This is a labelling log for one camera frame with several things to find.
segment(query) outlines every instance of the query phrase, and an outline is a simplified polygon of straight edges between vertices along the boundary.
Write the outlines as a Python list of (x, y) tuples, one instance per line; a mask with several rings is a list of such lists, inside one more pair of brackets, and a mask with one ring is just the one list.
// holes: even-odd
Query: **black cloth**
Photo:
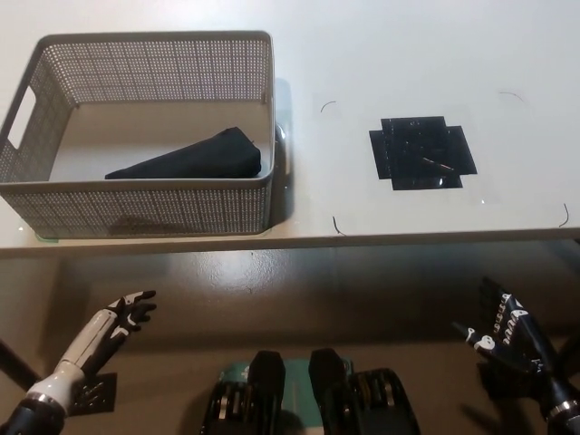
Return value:
[(116, 170), (105, 179), (249, 179), (262, 169), (260, 150), (238, 127)]

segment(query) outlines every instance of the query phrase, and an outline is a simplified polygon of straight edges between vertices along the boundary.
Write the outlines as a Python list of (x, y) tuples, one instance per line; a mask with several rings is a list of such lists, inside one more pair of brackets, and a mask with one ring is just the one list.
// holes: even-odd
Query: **white table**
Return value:
[[(2, 201), (0, 256), (580, 237), (576, 0), (21, 0), (0, 16), (0, 113), (46, 34), (263, 29), (288, 135), (284, 219), (262, 235), (48, 243)], [(369, 130), (430, 115), (463, 127), (478, 175), (393, 191)]]

